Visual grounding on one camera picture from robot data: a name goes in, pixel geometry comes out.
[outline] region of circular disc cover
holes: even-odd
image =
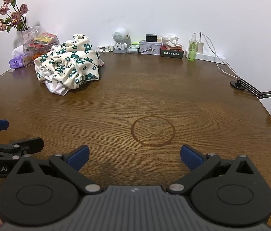
[[[204,180],[191,192],[191,202],[207,219],[229,227],[267,220],[271,214],[271,189],[253,175],[221,176]]]
[[[78,204],[74,185],[51,176],[18,175],[0,189],[0,218],[20,226],[41,226],[60,220]]]

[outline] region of black box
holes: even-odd
[[[157,35],[146,35],[145,41],[157,41]]]
[[[164,57],[174,57],[174,58],[183,58],[184,56],[184,51],[179,51],[179,50],[170,50],[167,49],[166,47],[162,46],[161,47],[161,56]]]

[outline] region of white cable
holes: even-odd
[[[222,60],[220,59],[220,57],[217,55],[216,50],[215,50],[215,47],[214,47],[212,41],[210,40],[210,38],[209,38],[208,36],[206,36],[202,31],[201,31],[200,33],[199,33],[199,32],[196,32],[195,34],[203,35],[203,36],[204,36],[204,39],[205,39],[205,41],[206,41],[208,47],[209,47],[210,50],[212,51],[212,53],[213,53],[213,54],[214,54],[214,55],[215,55],[215,56],[216,56],[223,64],[225,64],[225,65],[226,65],[226,66],[227,66],[227,67],[228,67],[235,75],[237,75],[237,73],[232,69],[232,67],[230,66],[230,64],[229,64],[228,62],[222,61]],[[209,45],[207,39],[210,41],[210,43],[211,43],[211,45],[212,45],[212,47],[213,47],[214,50],[212,50],[212,48],[210,47],[210,45]],[[216,61],[215,63],[217,64],[217,67],[218,67],[223,73],[225,73],[225,74],[227,74],[227,75],[229,75],[229,76],[231,76],[231,77],[234,77],[234,78],[236,78],[236,79],[238,78],[238,77],[237,77],[238,75],[237,75],[237,76],[231,75],[231,74],[225,72],[222,68],[220,68],[217,61]]]

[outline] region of astronaut figurine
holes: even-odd
[[[125,41],[129,38],[129,34],[126,29],[118,28],[112,35],[113,40],[115,41],[114,53],[127,53],[127,44]]]

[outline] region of purple tissue pack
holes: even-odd
[[[32,62],[32,56],[30,54],[20,55],[9,61],[9,66],[11,69],[17,69],[26,66]]]

